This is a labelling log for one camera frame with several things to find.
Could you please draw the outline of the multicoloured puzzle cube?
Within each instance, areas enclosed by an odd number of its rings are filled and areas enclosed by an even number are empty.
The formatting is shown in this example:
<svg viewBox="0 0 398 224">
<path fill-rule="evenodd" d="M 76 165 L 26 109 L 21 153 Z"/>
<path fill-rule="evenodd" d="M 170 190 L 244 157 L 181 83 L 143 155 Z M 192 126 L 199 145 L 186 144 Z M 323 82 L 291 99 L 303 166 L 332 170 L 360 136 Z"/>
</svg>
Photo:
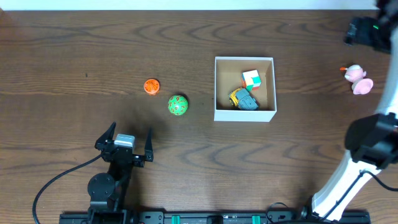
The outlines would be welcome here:
<svg viewBox="0 0 398 224">
<path fill-rule="evenodd" d="M 250 70 L 242 73 L 243 87 L 247 91 L 257 90 L 261 85 L 261 78 L 258 70 Z"/>
</svg>

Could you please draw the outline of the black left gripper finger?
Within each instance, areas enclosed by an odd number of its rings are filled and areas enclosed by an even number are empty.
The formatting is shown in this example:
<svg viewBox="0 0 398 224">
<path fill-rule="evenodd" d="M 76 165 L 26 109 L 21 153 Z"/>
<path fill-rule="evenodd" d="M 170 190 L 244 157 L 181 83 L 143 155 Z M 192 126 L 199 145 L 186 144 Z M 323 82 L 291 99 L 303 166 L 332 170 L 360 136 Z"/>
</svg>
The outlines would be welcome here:
<svg viewBox="0 0 398 224">
<path fill-rule="evenodd" d="M 111 126 L 96 140 L 95 149 L 105 150 L 108 144 L 113 143 L 115 128 L 116 128 L 116 122 L 113 122 Z"/>
<path fill-rule="evenodd" d="M 147 135 L 146 143 L 144 146 L 145 160 L 152 162 L 154 160 L 154 151 L 152 147 L 152 130 L 150 129 Z"/>
</svg>

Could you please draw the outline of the pink and white toy duck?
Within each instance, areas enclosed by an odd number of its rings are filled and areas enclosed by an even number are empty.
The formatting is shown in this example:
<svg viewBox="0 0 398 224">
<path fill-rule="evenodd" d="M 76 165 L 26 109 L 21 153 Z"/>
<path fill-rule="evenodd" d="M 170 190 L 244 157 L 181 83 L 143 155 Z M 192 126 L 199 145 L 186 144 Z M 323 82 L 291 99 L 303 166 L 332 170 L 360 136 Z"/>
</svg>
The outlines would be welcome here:
<svg viewBox="0 0 398 224">
<path fill-rule="evenodd" d="M 367 72 L 360 65 L 341 67 L 340 71 L 345 72 L 344 78 L 352 83 L 354 95 L 366 95 L 373 88 L 374 82 L 366 77 Z"/>
</svg>

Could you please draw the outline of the green ball with red numbers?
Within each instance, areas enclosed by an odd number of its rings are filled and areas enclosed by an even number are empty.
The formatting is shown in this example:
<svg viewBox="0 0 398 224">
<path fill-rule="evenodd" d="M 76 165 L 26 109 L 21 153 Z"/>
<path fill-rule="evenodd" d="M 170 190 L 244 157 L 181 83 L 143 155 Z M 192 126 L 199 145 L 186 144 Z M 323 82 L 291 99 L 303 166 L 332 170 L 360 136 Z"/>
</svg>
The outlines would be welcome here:
<svg viewBox="0 0 398 224">
<path fill-rule="evenodd" d="M 188 110 L 188 100 L 182 95 L 171 96 L 168 102 L 169 112 L 175 116 L 181 116 Z"/>
</svg>

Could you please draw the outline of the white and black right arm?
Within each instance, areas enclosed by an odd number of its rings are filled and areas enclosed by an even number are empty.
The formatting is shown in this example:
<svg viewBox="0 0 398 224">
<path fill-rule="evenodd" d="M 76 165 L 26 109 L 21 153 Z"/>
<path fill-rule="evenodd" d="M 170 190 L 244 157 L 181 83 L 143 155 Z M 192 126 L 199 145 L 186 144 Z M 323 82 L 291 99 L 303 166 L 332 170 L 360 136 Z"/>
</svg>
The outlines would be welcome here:
<svg viewBox="0 0 398 224">
<path fill-rule="evenodd" d="M 324 187 L 297 219 L 304 223 L 369 223 L 365 214 L 345 208 L 370 179 L 397 163 L 397 0 L 378 1 L 376 18 L 355 17 L 345 35 L 391 55 L 384 92 L 373 115 L 353 121 L 345 136 L 345 154 Z"/>
</svg>

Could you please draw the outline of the grey and yellow toy truck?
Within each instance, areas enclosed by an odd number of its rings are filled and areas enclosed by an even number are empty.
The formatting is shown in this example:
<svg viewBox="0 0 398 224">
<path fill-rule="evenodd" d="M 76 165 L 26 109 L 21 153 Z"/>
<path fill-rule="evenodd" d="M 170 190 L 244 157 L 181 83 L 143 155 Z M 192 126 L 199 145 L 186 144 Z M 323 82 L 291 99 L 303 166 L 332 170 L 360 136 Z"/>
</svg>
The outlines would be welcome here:
<svg viewBox="0 0 398 224">
<path fill-rule="evenodd" d="M 237 88 L 229 94 L 229 102 L 240 110 L 254 111 L 259 108 L 256 100 L 245 88 Z"/>
</svg>

